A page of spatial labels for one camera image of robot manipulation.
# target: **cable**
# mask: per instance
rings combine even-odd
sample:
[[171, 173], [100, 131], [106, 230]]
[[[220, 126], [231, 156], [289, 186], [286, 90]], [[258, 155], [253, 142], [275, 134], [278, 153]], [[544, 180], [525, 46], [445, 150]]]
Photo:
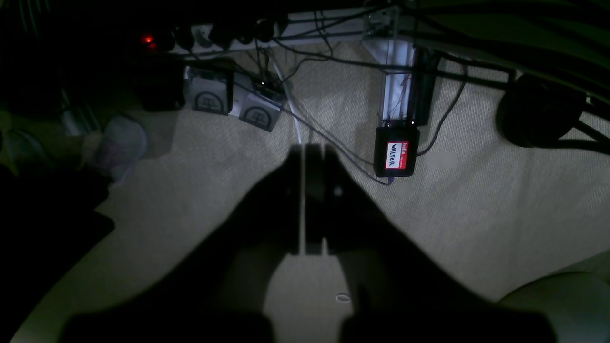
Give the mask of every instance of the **cable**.
[[322, 40], [324, 40], [324, 42], [326, 43], [326, 46], [328, 46], [329, 50], [330, 50], [330, 56], [326, 56], [326, 55], [321, 55], [321, 59], [311, 59], [311, 58], [305, 58], [303, 60], [300, 60], [299, 63], [296, 65], [295, 69], [292, 71], [292, 73], [290, 75], [288, 75], [284, 80], [282, 80], [280, 82], [281, 85], [284, 84], [285, 81], [288, 81], [291, 77], [293, 77], [294, 75], [296, 75], [296, 73], [299, 71], [299, 68], [301, 68], [301, 65], [307, 61], [318, 61], [318, 62], [325, 62], [328, 61], [330, 58], [333, 57], [334, 55], [334, 51], [333, 48], [330, 44], [330, 42], [328, 42], [328, 39], [322, 34], [322, 30], [321, 28], [318, 26], [318, 16], [317, 16], [317, 12], [314, 12], [314, 20], [315, 20], [315, 27], [316, 30], [318, 32], [318, 34], [320, 35], [320, 37], [322, 38]]
[[325, 140], [327, 140], [332, 146], [334, 146], [335, 148], [337, 148], [344, 156], [345, 158], [348, 159], [348, 161], [350, 163], [352, 163], [356, 168], [358, 168], [358, 170], [360, 170], [360, 172], [362, 172], [363, 174], [365, 174], [368, 178], [372, 179], [373, 181], [377, 182], [378, 184], [382, 184], [384, 186], [389, 186], [390, 183], [386, 183], [383, 181], [378, 180], [377, 178], [375, 178], [374, 176], [372, 176], [371, 174], [367, 173], [366, 170], [364, 170], [364, 168], [362, 168], [358, 163], [356, 163], [356, 161], [354, 161], [354, 159], [341, 147], [339, 146], [339, 144], [335, 143], [335, 141], [333, 141], [332, 139], [330, 139], [327, 135], [323, 134], [322, 132], [320, 132], [320, 130], [316, 129], [315, 127], [313, 127], [311, 124], [309, 124], [308, 122], [306, 122], [305, 120], [303, 120], [301, 117], [297, 116], [296, 114], [294, 114], [292, 111], [286, 109], [285, 107], [281, 107], [278, 106], [277, 104], [273, 103], [272, 101], [270, 101], [269, 99], [266, 99], [263, 96], [258, 95], [257, 93], [253, 92], [252, 90], [248, 89], [247, 87], [244, 87], [243, 85], [237, 83], [237, 82], [233, 82], [234, 85], [240, 87], [241, 89], [245, 90], [246, 92], [257, 96], [258, 98], [260, 98], [261, 100], [265, 101], [266, 103], [269, 103], [275, 107], [279, 107], [280, 110], [282, 110], [282, 112], [288, 113], [289, 115], [291, 115], [294, 119], [298, 120], [301, 124], [307, 126], [311, 131], [314, 131], [315, 133], [317, 133], [320, 137], [324, 138]]
[[432, 76], [437, 76], [440, 78], [447, 78], [447, 79], [466, 82], [469, 84], [481, 85], [481, 86], [494, 88], [494, 89], [500, 89], [500, 90], [508, 90], [511, 87], [513, 87], [511, 84], [507, 84], [505, 82], [497, 82], [497, 81], [490, 81], [490, 80], [486, 80], [486, 79], [473, 78], [471, 76], [464, 76], [463, 74], [460, 75], [460, 74], [447, 73], [447, 72], [440, 71], [437, 69], [410, 67], [410, 66], [405, 66], [405, 65], [381, 65], [381, 64], [377, 64], [377, 63], [367, 63], [367, 62], [360, 62], [360, 61], [355, 61], [355, 60], [339, 59], [336, 57], [329, 57], [329, 56], [317, 54], [314, 52], [299, 51], [299, 50], [293, 49], [289, 46], [282, 44], [277, 39], [273, 39], [273, 41], [277, 45], [281, 46], [282, 48], [284, 48], [290, 52], [293, 52], [295, 54], [301, 54], [301, 55], [305, 55], [305, 56], [314, 56], [314, 57], [327, 57], [328, 60], [331, 60], [333, 62], [347, 64], [347, 65], [355, 65], [357, 67], [372, 68], [372, 69], [377, 69], [377, 70], [403, 70], [403, 71], [407, 71], [408, 73], [412, 73], [412, 74], [419, 73], [419, 74], [425, 74], [425, 75], [432, 75]]
[[[421, 15], [421, 13], [425, 13], [423, 10], [423, 12], [415, 12], [405, 6], [401, 6], [401, 8], [403, 8], [405, 15], [419, 16], [422, 23], [444, 33], [443, 35], [426, 34], [428, 40], [475, 48], [497, 58], [517, 63], [523, 68], [537, 70], [541, 74], [562, 79], [565, 83], [571, 84], [572, 87], [585, 89], [594, 95], [603, 98], [610, 97], [608, 87], [601, 81], [610, 78], [610, 71], [592, 62], [539, 46], [526, 46], [508, 42], [499, 43], [495, 40], [475, 38]], [[573, 65], [581, 66], [579, 73], [574, 73], [571, 68], [567, 68]]]
[[[465, 65], [463, 67], [464, 67], [464, 75], [468, 75], [468, 67]], [[453, 110], [453, 107], [455, 107], [455, 105], [458, 103], [459, 98], [462, 96], [464, 87], [466, 87], [466, 82], [462, 82], [462, 85], [459, 87], [459, 90], [457, 91], [455, 98], [453, 98], [453, 101], [451, 102], [451, 104], [449, 104], [449, 107], [447, 107], [447, 111], [445, 111], [445, 114], [443, 114], [443, 117], [441, 117], [439, 124], [436, 126], [436, 131], [434, 131], [434, 136], [432, 137], [430, 144], [428, 145], [427, 148], [418, 152], [417, 156], [422, 156], [422, 155], [426, 154], [428, 151], [430, 151], [430, 149], [432, 149], [432, 147], [434, 146], [434, 143], [436, 142], [436, 138], [439, 136], [440, 129], [443, 126], [445, 119], [447, 119], [447, 117]]]
[[602, 119], [610, 121], [610, 113], [608, 113], [608, 111], [604, 107], [585, 104], [583, 111], [590, 113], [596, 117], [600, 117]]
[[485, 69], [501, 71], [502, 73], [508, 74], [509, 82], [513, 82], [515, 80], [515, 78], [517, 77], [517, 72], [514, 69], [502, 67], [502, 66], [495, 65], [492, 63], [487, 63], [487, 62], [463, 59], [461, 57], [454, 56], [454, 55], [448, 54], [443, 51], [435, 51], [434, 53], [438, 54], [440, 57], [442, 57], [446, 60], [456, 62], [456, 63], [462, 64], [462, 65], [468, 65], [470, 67], [485, 68]]
[[[377, 12], [377, 11], [380, 11], [380, 10], [386, 9], [386, 8], [388, 8], [388, 7], [391, 7], [391, 6], [393, 6], [393, 5], [391, 5], [391, 4], [388, 4], [388, 5], [383, 5], [383, 6], [375, 7], [375, 8], [373, 8], [373, 9], [366, 10], [366, 11], [363, 11], [363, 12], [360, 12], [360, 13], [357, 13], [357, 14], [354, 14], [354, 15], [346, 16], [346, 17], [344, 17], [344, 18], [342, 18], [342, 19], [339, 19], [339, 20], [337, 20], [337, 21], [334, 21], [334, 22], [332, 22], [332, 23], [330, 23], [330, 24], [328, 24], [328, 25], [324, 25], [324, 26], [320, 27], [320, 29], [321, 29], [321, 30], [326, 30], [326, 29], [328, 29], [329, 27], [333, 27], [333, 26], [336, 26], [336, 25], [342, 24], [342, 23], [344, 23], [344, 22], [346, 22], [346, 21], [349, 21], [349, 20], [352, 20], [352, 19], [360, 18], [360, 17], [362, 17], [362, 16], [364, 16], [364, 15], [367, 15], [367, 14], [370, 14], [370, 13], [375, 13], [375, 12]], [[318, 29], [317, 29], [317, 28], [316, 28], [316, 29], [314, 29], [314, 30], [309, 30], [309, 31], [302, 32], [302, 33], [300, 33], [300, 34], [295, 34], [295, 35], [290, 35], [290, 36], [284, 36], [284, 37], [278, 37], [278, 39], [279, 39], [279, 40], [290, 40], [290, 39], [294, 39], [294, 38], [302, 38], [303, 36], [307, 36], [307, 35], [309, 35], [309, 34], [313, 34], [313, 33], [315, 33], [316, 31], [318, 31]]]
[[320, 35], [320, 37], [322, 38], [322, 40], [324, 41], [324, 43], [326, 43], [326, 46], [328, 47], [328, 49], [331, 52], [331, 57], [334, 55], [334, 51], [332, 50], [332, 46], [330, 44], [330, 42], [328, 42], [328, 37], [325, 36], [322, 33], [322, 30], [320, 29], [320, 27], [318, 26], [318, 15], [317, 15], [317, 11], [314, 12], [314, 23], [315, 23], [315, 28], [318, 31], [318, 34]]
[[581, 139], [562, 139], [557, 142], [553, 142], [549, 145], [537, 145], [537, 148], [545, 149], [578, 149], [588, 150], [596, 153], [609, 155], [610, 156], [610, 145], [600, 144], [598, 142], [592, 142], [590, 140]]
[[576, 123], [576, 125], [574, 125], [574, 128], [600, 143], [610, 145], [610, 138], [604, 136], [601, 132], [597, 131], [596, 129], [590, 127], [589, 125], [583, 123], [580, 120]]
[[[279, 65], [275, 61], [275, 58], [273, 59], [273, 67], [275, 68], [275, 72], [278, 74], [280, 83], [284, 86], [284, 93], [286, 94], [286, 100], [288, 101], [288, 106], [290, 107], [290, 110], [292, 112], [296, 112], [294, 101], [292, 101], [292, 95], [290, 94], [288, 87], [284, 83], [284, 79], [282, 77], [282, 70], [279, 68]], [[299, 121], [296, 118], [293, 118], [293, 120], [295, 122], [296, 138], [298, 139], [299, 144], [303, 144], [303, 138], [301, 137], [301, 125], [299, 125]]]

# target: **cord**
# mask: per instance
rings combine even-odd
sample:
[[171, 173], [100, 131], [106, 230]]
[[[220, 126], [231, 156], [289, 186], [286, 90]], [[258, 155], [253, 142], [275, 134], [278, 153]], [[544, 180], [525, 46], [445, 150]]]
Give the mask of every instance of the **cord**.
[[601, 132], [597, 131], [596, 129], [590, 127], [589, 125], [583, 123], [580, 120], [576, 123], [576, 125], [574, 125], [574, 128], [600, 143], [610, 145], [610, 138], [604, 136]]
[[[257, 93], [253, 92], [252, 90], [248, 89], [247, 87], [244, 87], [243, 85], [237, 83], [237, 82], [233, 82], [234, 85], [240, 87], [241, 89], [245, 90], [246, 92], [253, 94], [254, 96], [257, 96], [258, 98], [260, 98], [261, 100], [265, 101], [266, 103], [269, 103], [275, 107], [278, 107], [277, 104], [273, 103], [272, 101], [270, 101], [269, 99], [266, 99], [263, 96], [258, 95]], [[354, 161], [354, 159], [341, 147], [339, 146], [339, 144], [335, 143], [335, 141], [333, 141], [332, 139], [330, 139], [327, 135], [323, 134], [320, 130], [316, 129], [315, 127], [313, 127], [311, 124], [309, 124], [308, 122], [306, 122], [305, 120], [303, 120], [301, 117], [297, 116], [296, 114], [294, 114], [292, 111], [286, 109], [285, 107], [281, 107], [279, 106], [279, 109], [282, 112], [285, 112], [289, 115], [291, 115], [294, 119], [298, 120], [301, 124], [307, 126], [311, 131], [314, 131], [315, 133], [317, 133], [320, 137], [324, 138], [325, 140], [327, 140], [332, 146], [334, 146], [335, 148], [337, 148], [344, 156], [345, 158], [348, 159], [348, 161], [350, 163], [352, 163], [356, 168], [358, 168], [358, 170], [360, 172], [362, 172], [363, 174], [365, 174], [368, 178], [372, 179], [373, 181], [377, 182], [378, 184], [382, 184], [384, 186], [389, 186], [390, 183], [386, 183], [383, 181], [378, 180], [377, 178], [375, 178], [374, 176], [372, 176], [371, 174], [367, 173], [366, 170], [364, 170], [364, 168], [362, 168], [356, 161]]]
[[432, 76], [437, 76], [440, 78], [447, 78], [447, 79], [466, 82], [469, 84], [481, 85], [481, 86], [494, 88], [494, 89], [500, 89], [500, 90], [508, 90], [511, 87], [513, 87], [512, 84], [507, 84], [505, 82], [497, 82], [497, 81], [490, 81], [490, 80], [486, 80], [486, 79], [473, 78], [471, 76], [464, 76], [463, 74], [460, 75], [460, 74], [447, 73], [445, 71], [440, 71], [440, 70], [431, 69], [431, 68], [410, 67], [410, 66], [405, 66], [405, 65], [381, 65], [381, 64], [377, 64], [377, 63], [368, 63], [368, 62], [361, 62], [361, 61], [355, 61], [355, 60], [339, 59], [336, 57], [330, 57], [330, 56], [326, 56], [326, 55], [322, 55], [322, 54], [317, 54], [315, 52], [299, 51], [299, 50], [293, 49], [287, 45], [282, 44], [277, 39], [273, 39], [273, 41], [277, 45], [281, 46], [282, 48], [284, 48], [292, 53], [295, 53], [295, 54], [301, 54], [304, 56], [314, 56], [314, 57], [327, 57], [328, 60], [331, 60], [333, 62], [347, 64], [347, 65], [355, 65], [357, 67], [372, 68], [372, 69], [377, 69], [377, 70], [382, 70], [382, 71], [384, 71], [384, 70], [402, 70], [407, 73], [412, 73], [412, 74], [419, 73], [419, 74], [425, 74], [425, 75], [432, 75]]
[[434, 53], [438, 54], [440, 57], [442, 57], [446, 60], [456, 62], [456, 63], [462, 64], [462, 65], [468, 65], [470, 67], [485, 68], [485, 69], [501, 71], [503, 73], [508, 74], [508, 82], [510, 82], [510, 83], [514, 82], [515, 78], [517, 77], [517, 72], [514, 69], [502, 67], [502, 66], [495, 65], [492, 63], [487, 63], [487, 62], [463, 59], [461, 57], [454, 56], [454, 55], [448, 54], [443, 51], [435, 51]]
[[[537, 70], [538, 72], [546, 75], [553, 75], [556, 78], [562, 79], [565, 83], [572, 85], [572, 87], [586, 89], [596, 95], [605, 94], [607, 97], [607, 94], [609, 93], [607, 86], [605, 86], [605, 84], [599, 80], [602, 78], [610, 78], [610, 72], [592, 62], [579, 57], [574, 57], [565, 53], [536, 46], [475, 38], [427, 18], [425, 15], [422, 15], [422, 13], [427, 13], [425, 10], [415, 12], [405, 6], [402, 6], [402, 8], [405, 15], [418, 16], [422, 23], [425, 23], [431, 29], [435, 29], [443, 33], [440, 35], [425, 34], [427, 37], [426, 39], [428, 40], [460, 45], [465, 48], [478, 49], [497, 58], [510, 60], [513, 63], [520, 64], [523, 68]], [[400, 33], [409, 35], [408, 32], [405, 33], [405, 31], [401, 31]], [[424, 33], [419, 32], [418, 35], [422, 37], [424, 36]], [[567, 68], [569, 65], [581, 66], [579, 73], [573, 73], [569, 68]]]
[[[349, 20], [352, 20], [352, 19], [360, 18], [363, 15], [367, 15], [367, 14], [370, 14], [370, 13], [375, 13], [377, 11], [386, 9], [388, 7], [391, 7], [391, 6], [393, 6], [393, 5], [392, 4], [387, 4], [387, 5], [375, 7], [375, 8], [372, 8], [372, 9], [369, 9], [369, 10], [366, 10], [366, 11], [363, 11], [363, 12], [360, 12], [360, 13], [357, 13], [357, 14], [354, 14], [354, 15], [346, 16], [346, 17], [343, 17], [343, 18], [341, 18], [341, 19], [339, 19], [337, 21], [334, 21], [334, 22], [332, 22], [332, 23], [330, 23], [328, 25], [323, 25], [319, 29], [326, 30], [329, 27], [333, 27], [333, 26], [342, 24], [342, 23], [344, 23], [346, 21], [349, 21]], [[318, 28], [313, 29], [313, 30], [309, 30], [309, 31], [305, 31], [305, 32], [302, 32], [300, 34], [289, 35], [289, 36], [284, 36], [284, 37], [278, 37], [278, 40], [291, 40], [291, 39], [294, 39], [294, 38], [302, 38], [303, 36], [307, 36], [309, 34], [313, 34], [313, 33], [317, 32], [317, 31], [318, 31]]]
[[301, 65], [307, 61], [318, 61], [318, 62], [325, 62], [328, 61], [330, 58], [333, 57], [334, 55], [334, 51], [333, 48], [330, 44], [330, 42], [328, 42], [328, 39], [322, 34], [322, 30], [321, 28], [318, 26], [318, 16], [317, 16], [317, 11], [314, 12], [314, 20], [315, 20], [315, 27], [316, 27], [316, 31], [318, 32], [318, 34], [320, 35], [320, 37], [322, 38], [322, 40], [324, 40], [324, 42], [326, 43], [326, 46], [328, 46], [331, 55], [330, 56], [326, 56], [326, 55], [322, 55], [321, 59], [311, 59], [311, 58], [305, 58], [303, 60], [300, 60], [299, 63], [296, 65], [295, 69], [292, 71], [292, 73], [290, 75], [288, 75], [283, 81], [280, 82], [280, 84], [284, 84], [285, 81], [288, 81], [291, 77], [293, 77], [294, 75], [296, 75], [296, 73], [299, 71], [299, 68], [301, 68]]
[[[282, 86], [284, 86], [284, 93], [286, 94], [286, 100], [288, 101], [288, 106], [290, 107], [290, 110], [292, 112], [296, 112], [294, 101], [292, 101], [292, 94], [284, 83], [284, 79], [282, 77], [282, 70], [279, 68], [279, 65], [275, 61], [275, 58], [273, 59], [273, 67], [275, 68], [275, 72], [278, 74], [280, 83], [282, 84]], [[293, 118], [293, 120], [295, 122], [296, 138], [298, 139], [299, 144], [303, 144], [303, 138], [301, 137], [301, 125], [299, 124], [299, 121], [296, 118]]]
[[[464, 75], [468, 75], [468, 67], [465, 65], [463, 65], [463, 67], [464, 67]], [[451, 102], [451, 104], [449, 104], [449, 107], [447, 107], [447, 111], [445, 111], [445, 114], [443, 114], [443, 117], [441, 117], [439, 124], [436, 126], [436, 130], [434, 131], [434, 136], [432, 137], [430, 144], [428, 145], [427, 148], [425, 148], [424, 150], [417, 153], [418, 157], [426, 154], [434, 146], [434, 143], [436, 142], [436, 138], [438, 138], [438, 136], [439, 136], [440, 129], [443, 126], [445, 119], [447, 119], [447, 117], [453, 110], [453, 107], [455, 107], [455, 105], [458, 103], [458, 100], [462, 96], [462, 92], [464, 91], [464, 87], [466, 87], [466, 82], [462, 82], [462, 85], [459, 87], [459, 90], [457, 90], [457, 94], [456, 94], [455, 98], [453, 98], [453, 101]]]

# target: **black cable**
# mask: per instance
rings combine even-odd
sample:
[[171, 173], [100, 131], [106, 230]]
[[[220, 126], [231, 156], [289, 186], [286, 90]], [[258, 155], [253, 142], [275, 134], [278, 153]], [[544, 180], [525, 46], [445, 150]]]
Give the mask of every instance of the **black cable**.
[[574, 128], [600, 143], [610, 145], [610, 138], [604, 136], [601, 132], [597, 131], [596, 129], [590, 127], [589, 125], [583, 123], [580, 120], [576, 123], [576, 125], [574, 125]]
[[447, 79], [452, 79], [452, 80], [457, 80], [457, 81], [463, 81], [463, 82], [466, 82], [469, 84], [481, 85], [481, 86], [494, 88], [494, 89], [500, 89], [500, 90], [508, 90], [512, 87], [512, 85], [507, 84], [505, 82], [497, 82], [497, 81], [490, 81], [490, 80], [486, 80], [486, 79], [473, 78], [471, 76], [464, 76], [463, 74], [460, 75], [460, 74], [447, 73], [444, 71], [440, 71], [437, 69], [431, 69], [431, 68], [410, 67], [410, 66], [405, 66], [405, 65], [381, 65], [381, 64], [377, 64], [377, 63], [367, 63], [367, 62], [360, 62], [360, 61], [355, 61], [355, 60], [339, 59], [336, 57], [329, 57], [329, 56], [325, 56], [322, 54], [317, 54], [315, 52], [299, 51], [299, 50], [293, 49], [287, 45], [282, 44], [277, 39], [274, 39], [273, 41], [277, 45], [281, 46], [282, 48], [284, 48], [292, 53], [295, 53], [295, 54], [301, 54], [304, 56], [314, 56], [314, 57], [327, 57], [328, 60], [331, 60], [333, 62], [347, 64], [347, 65], [355, 65], [357, 67], [372, 68], [372, 69], [377, 69], [377, 70], [382, 70], [382, 71], [384, 71], [384, 70], [403, 70], [403, 71], [406, 71], [411, 74], [419, 73], [419, 74], [425, 74], [425, 75], [432, 75], [432, 76], [437, 76], [440, 78], [447, 78]]
[[[266, 103], [269, 103], [271, 105], [273, 105], [274, 107], [277, 107], [278, 105], [272, 101], [270, 101], [269, 99], [266, 99], [263, 96], [258, 95], [257, 93], [253, 92], [252, 90], [250, 90], [248, 87], [245, 87], [237, 82], [233, 82], [234, 85], [240, 87], [241, 89], [245, 90], [246, 92], [257, 96], [258, 98], [260, 98], [261, 100], [265, 101]], [[325, 140], [327, 140], [332, 146], [334, 146], [335, 148], [337, 148], [347, 159], [349, 162], [351, 162], [356, 168], [358, 168], [358, 170], [360, 170], [360, 172], [362, 172], [363, 174], [365, 174], [367, 177], [369, 177], [370, 179], [372, 179], [373, 181], [377, 182], [378, 184], [382, 184], [384, 186], [389, 186], [389, 183], [383, 182], [378, 180], [377, 178], [375, 178], [374, 176], [372, 176], [371, 174], [367, 173], [366, 170], [364, 170], [364, 168], [362, 168], [356, 161], [354, 161], [354, 159], [339, 145], [337, 144], [335, 141], [333, 141], [332, 139], [330, 139], [327, 135], [323, 134], [320, 130], [316, 129], [315, 127], [313, 127], [311, 124], [309, 124], [307, 121], [303, 120], [301, 117], [297, 116], [296, 114], [294, 114], [292, 111], [286, 109], [285, 107], [279, 107], [280, 110], [282, 110], [282, 112], [285, 112], [289, 115], [291, 115], [294, 119], [298, 120], [301, 124], [307, 126], [311, 131], [314, 131], [315, 133], [317, 133], [320, 137], [324, 138]]]
[[[610, 78], [610, 71], [592, 62], [539, 46], [526, 46], [508, 42], [499, 43], [495, 40], [475, 38], [431, 20], [408, 7], [402, 6], [402, 8], [405, 15], [419, 16], [422, 23], [444, 33], [443, 35], [426, 34], [428, 36], [427, 39], [475, 48], [500, 59], [518, 63], [523, 68], [537, 70], [542, 74], [562, 79], [564, 82], [573, 85], [573, 87], [586, 89], [594, 95], [603, 98], [610, 97], [606, 84], [600, 82], [601, 79]], [[530, 56], [535, 56], [536, 60], [529, 58]], [[571, 68], [564, 69], [564, 67], [574, 65], [581, 67], [579, 73], [575, 73]]]
[[314, 11], [314, 23], [315, 23], [315, 28], [318, 31], [318, 34], [320, 35], [320, 37], [322, 38], [322, 40], [324, 41], [324, 43], [326, 43], [326, 46], [328, 47], [328, 49], [331, 52], [331, 57], [334, 55], [334, 51], [332, 50], [332, 46], [330, 44], [330, 42], [328, 42], [328, 37], [325, 36], [322, 33], [322, 30], [320, 29], [320, 27], [318, 26], [318, 15], [317, 15], [317, 11]]
[[[464, 75], [468, 75], [468, 67], [465, 65], [463, 65], [463, 67], [464, 67]], [[457, 91], [455, 98], [453, 98], [453, 101], [451, 102], [451, 104], [449, 104], [449, 107], [447, 107], [447, 111], [445, 111], [445, 114], [443, 114], [443, 117], [440, 119], [439, 124], [436, 126], [436, 131], [434, 131], [434, 136], [432, 137], [430, 144], [428, 145], [427, 148], [418, 152], [417, 156], [422, 156], [422, 155], [426, 154], [428, 151], [430, 151], [430, 149], [432, 149], [432, 147], [434, 146], [434, 143], [436, 142], [436, 138], [439, 136], [440, 129], [443, 126], [445, 119], [447, 119], [447, 117], [453, 110], [453, 107], [455, 107], [455, 105], [458, 103], [459, 98], [462, 96], [464, 87], [466, 87], [466, 82], [462, 82], [462, 85], [459, 87], [459, 90]]]
[[528, 15], [554, 18], [594, 25], [610, 30], [607, 10], [599, 11], [582, 6], [550, 4], [532, 1], [489, 1], [473, 4], [431, 6], [418, 10], [421, 16], [436, 15]]
[[283, 80], [280, 82], [280, 85], [282, 85], [284, 82], [288, 81], [288, 80], [289, 80], [291, 77], [293, 77], [294, 75], [296, 75], [296, 73], [299, 71], [299, 68], [301, 68], [301, 65], [302, 65], [303, 63], [308, 62], [308, 61], [326, 62], [326, 61], [328, 61], [330, 58], [332, 58], [332, 57], [333, 57], [333, 55], [334, 55], [334, 50], [333, 50], [333, 48], [332, 48], [332, 46], [331, 46], [330, 42], [328, 42], [328, 39], [327, 39], [327, 38], [326, 38], [326, 37], [325, 37], [325, 36], [322, 34], [322, 30], [321, 30], [321, 28], [318, 26], [318, 16], [317, 16], [317, 12], [314, 12], [314, 20], [315, 20], [315, 27], [316, 27], [316, 30], [317, 30], [318, 34], [320, 35], [320, 37], [322, 38], [322, 40], [324, 40], [324, 42], [326, 43], [326, 46], [328, 46], [328, 48], [329, 48], [329, 50], [330, 50], [331, 55], [330, 55], [330, 56], [326, 56], [326, 55], [320, 54], [320, 55], [321, 55], [321, 57], [322, 57], [321, 59], [311, 59], [311, 58], [305, 58], [305, 59], [300, 60], [300, 61], [299, 61], [299, 63], [296, 65], [295, 69], [292, 71], [292, 73], [291, 73], [290, 75], [286, 76], [286, 77], [285, 77], [285, 78], [284, 78], [284, 79], [283, 79]]
[[452, 62], [456, 62], [456, 63], [459, 63], [461, 65], [468, 65], [470, 67], [485, 68], [485, 69], [501, 71], [502, 73], [508, 74], [508, 82], [509, 83], [514, 82], [515, 78], [517, 77], [517, 72], [514, 69], [502, 67], [502, 66], [495, 65], [495, 64], [492, 64], [492, 63], [487, 63], [487, 62], [480, 62], [480, 61], [463, 59], [461, 57], [454, 56], [454, 55], [448, 54], [448, 53], [443, 52], [443, 51], [435, 51], [434, 53], [438, 54], [440, 57], [442, 57], [442, 58], [444, 58], [446, 60], [449, 60], [449, 61], [452, 61]]
[[537, 148], [545, 149], [578, 149], [588, 150], [610, 156], [610, 145], [581, 139], [561, 139], [549, 145], [537, 145]]
[[[332, 23], [330, 23], [328, 25], [323, 25], [322, 27], [320, 27], [320, 29], [321, 30], [326, 30], [329, 27], [333, 27], [333, 26], [342, 24], [342, 23], [344, 23], [346, 21], [349, 21], [349, 20], [352, 20], [352, 19], [360, 18], [360, 17], [362, 17], [364, 15], [367, 15], [367, 14], [370, 14], [370, 13], [375, 13], [375, 12], [380, 11], [382, 9], [386, 9], [386, 8], [388, 8], [390, 6], [393, 6], [393, 5], [391, 5], [391, 4], [383, 5], [383, 6], [375, 7], [373, 9], [366, 10], [366, 11], [363, 11], [363, 12], [360, 12], [360, 13], [357, 13], [357, 14], [354, 14], [354, 15], [346, 16], [346, 17], [341, 18], [341, 19], [339, 19], [337, 21], [333, 21]], [[302, 38], [303, 36], [307, 36], [309, 34], [313, 34], [313, 33], [317, 32], [317, 31], [318, 31], [318, 29], [316, 28], [314, 30], [305, 31], [305, 32], [302, 32], [300, 34], [284, 36], [284, 37], [278, 37], [277, 39], [278, 40], [291, 40], [291, 39], [295, 39], [295, 38]]]
[[583, 108], [583, 112], [590, 113], [596, 117], [600, 117], [607, 121], [610, 121], [610, 113], [604, 108], [600, 106], [595, 106], [591, 104], [585, 104]]

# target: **white cable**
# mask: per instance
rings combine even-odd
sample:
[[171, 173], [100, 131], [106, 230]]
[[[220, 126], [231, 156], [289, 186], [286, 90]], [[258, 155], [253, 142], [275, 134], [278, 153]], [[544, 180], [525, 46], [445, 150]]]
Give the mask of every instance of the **white cable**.
[[[295, 103], [292, 101], [292, 95], [288, 91], [288, 87], [286, 86], [286, 83], [284, 82], [284, 77], [282, 75], [282, 71], [279, 69], [279, 65], [275, 61], [275, 56], [272, 54], [271, 54], [271, 61], [273, 62], [273, 68], [275, 68], [275, 72], [278, 74], [279, 79], [282, 82], [282, 85], [284, 86], [284, 93], [286, 93], [286, 100], [288, 101], [288, 106], [290, 107], [290, 111], [292, 111], [292, 113], [296, 113], [296, 106], [295, 106]], [[299, 121], [296, 118], [292, 118], [292, 119], [295, 121], [296, 136], [299, 140], [299, 144], [303, 144], [303, 140], [301, 138], [301, 124], [299, 123]]]

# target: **sneaker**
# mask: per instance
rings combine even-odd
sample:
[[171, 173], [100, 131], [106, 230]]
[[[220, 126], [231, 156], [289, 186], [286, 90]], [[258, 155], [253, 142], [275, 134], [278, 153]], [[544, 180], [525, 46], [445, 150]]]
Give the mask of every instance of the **sneaker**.
[[44, 176], [56, 168], [55, 161], [40, 141], [25, 130], [9, 130], [6, 148], [20, 176]]
[[108, 122], [101, 142], [87, 164], [101, 175], [110, 177], [113, 186], [120, 186], [147, 149], [148, 138], [142, 125], [117, 114]]

